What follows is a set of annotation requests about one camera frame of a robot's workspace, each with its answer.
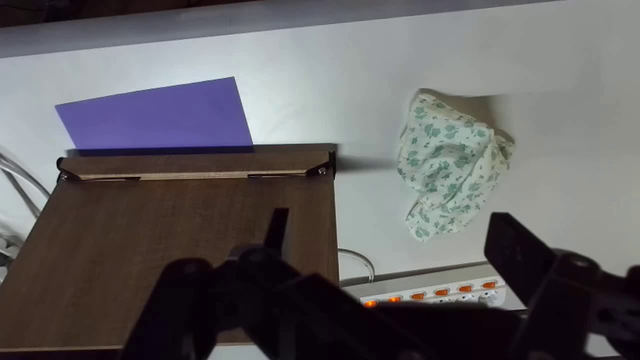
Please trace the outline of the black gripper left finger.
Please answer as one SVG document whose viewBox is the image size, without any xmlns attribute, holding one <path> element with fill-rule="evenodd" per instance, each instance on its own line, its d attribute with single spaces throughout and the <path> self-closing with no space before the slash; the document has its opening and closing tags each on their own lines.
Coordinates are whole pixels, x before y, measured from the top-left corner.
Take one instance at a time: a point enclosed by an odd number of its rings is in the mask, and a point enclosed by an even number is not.
<svg viewBox="0 0 640 360">
<path fill-rule="evenodd" d="M 217 267 L 167 265 L 120 360 L 208 360 L 242 330 L 269 360 L 427 360 L 427 350 L 318 275 L 281 261 L 287 212 L 271 212 L 264 242 Z"/>
</svg>

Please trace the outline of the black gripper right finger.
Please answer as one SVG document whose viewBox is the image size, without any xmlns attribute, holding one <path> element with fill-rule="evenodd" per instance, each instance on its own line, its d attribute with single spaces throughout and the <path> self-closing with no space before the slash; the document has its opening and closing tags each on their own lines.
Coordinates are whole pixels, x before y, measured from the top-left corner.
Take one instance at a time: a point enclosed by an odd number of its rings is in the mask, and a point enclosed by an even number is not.
<svg viewBox="0 0 640 360">
<path fill-rule="evenodd" d="M 488 220 L 483 256 L 525 316 L 510 360 L 597 360 L 588 337 L 604 337 L 622 360 L 640 360 L 640 267 L 610 275 L 588 256 L 550 249 L 508 212 Z"/>
</svg>

